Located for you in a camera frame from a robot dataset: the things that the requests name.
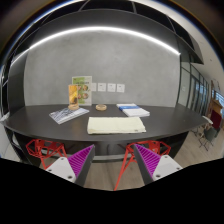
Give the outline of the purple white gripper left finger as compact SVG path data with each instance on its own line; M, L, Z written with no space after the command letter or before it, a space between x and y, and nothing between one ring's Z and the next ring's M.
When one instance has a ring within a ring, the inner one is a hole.
M47 168L47 171L78 186L83 186L94 156L95 146L91 145L76 152L69 158L58 158Z

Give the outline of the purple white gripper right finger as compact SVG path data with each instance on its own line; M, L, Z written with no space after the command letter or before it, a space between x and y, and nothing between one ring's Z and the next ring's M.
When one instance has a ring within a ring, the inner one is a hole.
M169 155L160 156L138 144L134 145L134 155L145 185L182 169Z

